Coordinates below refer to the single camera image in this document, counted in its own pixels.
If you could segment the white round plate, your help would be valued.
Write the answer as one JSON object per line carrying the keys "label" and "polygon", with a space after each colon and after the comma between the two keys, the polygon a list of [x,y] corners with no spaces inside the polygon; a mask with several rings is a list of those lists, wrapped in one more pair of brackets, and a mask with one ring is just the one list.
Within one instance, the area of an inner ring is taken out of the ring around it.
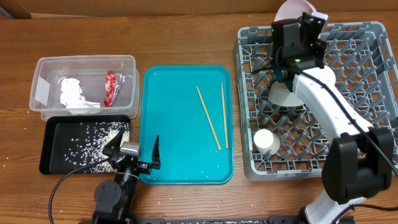
{"label": "white round plate", "polygon": [[315,7],[306,0],[286,0],[277,11],[274,21],[297,19],[304,12],[311,14],[316,11]]}

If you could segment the red snack wrapper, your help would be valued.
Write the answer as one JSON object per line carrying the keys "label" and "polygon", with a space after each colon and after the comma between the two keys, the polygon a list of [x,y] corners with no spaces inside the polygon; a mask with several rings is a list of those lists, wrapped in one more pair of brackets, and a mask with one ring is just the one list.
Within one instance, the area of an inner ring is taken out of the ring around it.
{"label": "red snack wrapper", "polygon": [[122,73],[115,73],[112,70],[107,71],[105,78],[105,107],[110,107],[114,103],[124,80],[125,76]]}

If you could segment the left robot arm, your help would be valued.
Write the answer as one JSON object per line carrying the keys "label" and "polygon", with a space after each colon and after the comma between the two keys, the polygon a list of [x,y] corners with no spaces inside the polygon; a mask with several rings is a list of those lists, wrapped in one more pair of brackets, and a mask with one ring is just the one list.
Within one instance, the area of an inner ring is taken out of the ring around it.
{"label": "left robot arm", "polygon": [[135,215],[130,213],[139,176],[149,175],[153,169],[160,169],[159,136],[155,139],[152,161],[142,162],[141,146],[123,141],[123,133],[120,130],[102,150],[116,173],[113,180],[100,183],[95,190],[96,208],[92,215],[94,224],[139,223]]}

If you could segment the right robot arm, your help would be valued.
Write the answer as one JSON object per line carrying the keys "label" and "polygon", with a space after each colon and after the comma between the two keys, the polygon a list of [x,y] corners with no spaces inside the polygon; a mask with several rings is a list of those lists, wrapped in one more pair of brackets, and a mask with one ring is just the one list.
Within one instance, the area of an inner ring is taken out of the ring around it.
{"label": "right robot arm", "polygon": [[327,16],[304,12],[275,21],[271,68],[314,115],[329,140],[322,168],[323,191],[300,212],[300,223],[338,223],[349,210],[391,186],[394,137],[374,128],[336,89],[335,73],[324,64],[326,43],[319,35]]}

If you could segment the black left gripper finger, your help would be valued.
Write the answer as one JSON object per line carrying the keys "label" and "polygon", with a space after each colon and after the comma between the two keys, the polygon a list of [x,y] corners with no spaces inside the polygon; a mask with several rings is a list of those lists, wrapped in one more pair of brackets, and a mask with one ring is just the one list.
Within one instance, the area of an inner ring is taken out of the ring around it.
{"label": "black left gripper finger", "polygon": [[156,136],[154,147],[152,150],[152,169],[160,169],[160,151],[159,151],[159,135]]}
{"label": "black left gripper finger", "polygon": [[112,138],[104,147],[102,150],[102,154],[105,156],[112,156],[115,152],[120,151],[120,145],[123,140],[123,134],[124,134],[125,129],[121,129],[115,137]]}

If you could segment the white napkin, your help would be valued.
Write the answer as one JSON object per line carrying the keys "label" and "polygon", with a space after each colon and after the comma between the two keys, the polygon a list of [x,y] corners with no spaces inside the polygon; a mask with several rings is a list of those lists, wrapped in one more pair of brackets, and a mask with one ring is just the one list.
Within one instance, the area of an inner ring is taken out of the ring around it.
{"label": "white napkin", "polygon": [[80,81],[76,78],[64,78],[61,82],[60,103],[66,108],[99,108],[100,103],[86,101],[82,95]]}

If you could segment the white cup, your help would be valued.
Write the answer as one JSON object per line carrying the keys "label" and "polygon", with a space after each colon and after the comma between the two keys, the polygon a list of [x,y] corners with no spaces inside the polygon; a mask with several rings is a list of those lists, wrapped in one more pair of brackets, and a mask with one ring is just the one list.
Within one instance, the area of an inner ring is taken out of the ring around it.
{"label": "white cup", "polygon": [[261,154],[275,154],[280,148],[279,137],[268,129],[260,129],[255,132],[254,145]]}

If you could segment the pink bowl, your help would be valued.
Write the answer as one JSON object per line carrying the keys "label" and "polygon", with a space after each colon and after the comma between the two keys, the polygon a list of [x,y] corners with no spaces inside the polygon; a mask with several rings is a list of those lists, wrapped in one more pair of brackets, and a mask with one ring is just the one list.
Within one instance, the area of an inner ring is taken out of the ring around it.
{"label": "pink bowl", "polygon": [[328,86],[335,86],[336,76],[334,71],[327,65],[323,68],[323,82]]}

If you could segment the grey bowl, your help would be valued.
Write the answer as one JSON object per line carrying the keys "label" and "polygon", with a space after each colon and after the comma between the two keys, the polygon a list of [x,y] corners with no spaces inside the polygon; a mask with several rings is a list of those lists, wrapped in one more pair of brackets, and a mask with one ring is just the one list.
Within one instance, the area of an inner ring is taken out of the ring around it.
{"label": "grey bowl", "polygon": [[289,91],[285,83],[278,81],[272,83],[267,99],[272,104],[284,107],[302,106],[304,104],[294,93]]}

